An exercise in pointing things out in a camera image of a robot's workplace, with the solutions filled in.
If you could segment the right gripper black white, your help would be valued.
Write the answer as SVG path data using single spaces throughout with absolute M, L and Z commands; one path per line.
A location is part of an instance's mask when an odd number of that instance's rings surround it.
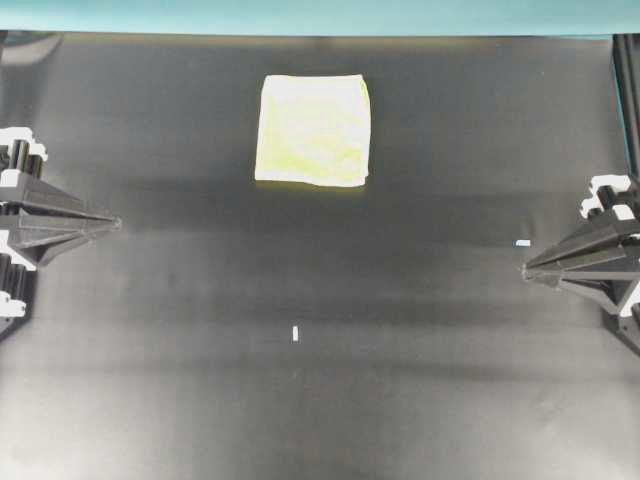
M 523 278 L 632 318 L 639 310 L 639 244 L 632 239 L 639 234 L 639 180 L 593 176 L 580 214 L 589 221 L 526 262 Z

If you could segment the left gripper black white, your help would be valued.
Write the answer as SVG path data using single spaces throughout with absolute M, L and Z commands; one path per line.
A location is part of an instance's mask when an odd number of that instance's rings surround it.
M 1 130 L 1 319 L 27 313 L 26 285 L 34 265 L 121 227 L 121 219 L 38 179 L 46 148 L 28 127 Z M 20 207 L 28 212 L 20 212 Z

